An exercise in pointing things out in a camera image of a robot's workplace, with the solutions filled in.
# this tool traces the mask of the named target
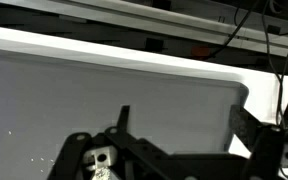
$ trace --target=gray panel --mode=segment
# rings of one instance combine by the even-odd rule
[[[235,82],[0,52],[0,179],[45,179],[69,134],[114,125],[123,104],[131,133],[168,153],[223,151],[246,97]]]

